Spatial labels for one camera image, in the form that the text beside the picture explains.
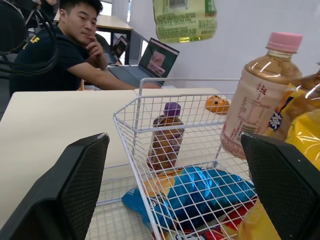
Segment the laptop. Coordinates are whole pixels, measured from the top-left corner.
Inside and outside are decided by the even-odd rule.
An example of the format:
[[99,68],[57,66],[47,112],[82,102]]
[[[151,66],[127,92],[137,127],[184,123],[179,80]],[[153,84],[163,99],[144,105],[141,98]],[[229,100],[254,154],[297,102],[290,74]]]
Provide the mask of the laptop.
[[121,55],[128,49],[129,44],[129,41],[124,36],[119,37],[111,52],[105,54],[108,64],[115,64],[119,61]]
[[[109,71],[121,81],[134,87],[145,78],[166,78],[172,69],[179,51],[151,38],[138,66],[114,66]],[[163,81],[156,82],[162,86]]]

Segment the man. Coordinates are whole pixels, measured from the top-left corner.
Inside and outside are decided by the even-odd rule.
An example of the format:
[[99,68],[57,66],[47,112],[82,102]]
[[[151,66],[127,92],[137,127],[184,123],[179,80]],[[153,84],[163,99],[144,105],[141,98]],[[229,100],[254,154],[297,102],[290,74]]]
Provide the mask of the man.
[[[10,76],[10,95],[22,91],[75,91],[81,79],[103,90],[133,90],[131,86],[102,71],[108,65],[102,46],[95,38],[99,0],[60,0],[60,22],[55,27],[58,49],[56,65],[46,73]],[[16,63],[36,64],[51,58],[54,50],[47,31],[41,31],[19,52]],[[146,83],[144,88],[160,88]]]

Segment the plastic bottle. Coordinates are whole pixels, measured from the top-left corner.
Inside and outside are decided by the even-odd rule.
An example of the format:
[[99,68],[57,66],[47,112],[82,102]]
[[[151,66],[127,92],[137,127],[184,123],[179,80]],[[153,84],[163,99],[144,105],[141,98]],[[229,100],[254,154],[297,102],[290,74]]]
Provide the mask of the plastic bottle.
[[245,159],[241,134],[265,133],[287,85],[302,76],[291,62],[302,38],[300,34],[273,32],[267,54],[244,66],[221,133],[221,144],[227,152]]
[[289,84],[269,121],[265,135],[284,141],[293,120],[316,109],[320,109],[320,70]]
[[[154,128],[182,126],[179,119],[181,106],[176,102],[167,102],[163,115],[153,121]],[[147,165],[152,170],[168,169],[175,166],[182,144],[184,128],[156,130],[152,134]]]

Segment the black t-shirt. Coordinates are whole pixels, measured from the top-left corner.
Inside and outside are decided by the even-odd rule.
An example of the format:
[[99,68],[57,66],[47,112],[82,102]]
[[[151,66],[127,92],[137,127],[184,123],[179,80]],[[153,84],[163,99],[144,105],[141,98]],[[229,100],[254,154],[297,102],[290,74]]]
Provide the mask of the black t-shirt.
[[[58,49],[57,63],[46,73],[23,76],[11,74],[10,95],[14,92],[32,91],[75,91],[80,87],[81,79],[67,71],[68,68],[86,62],[88,51],[74,44],[65,36],[58,26],[56,32],[56,47]],[[15,63],[36,64],[46,62],[53,56],[53,44],[46,30],[32,37],[19,52]]]

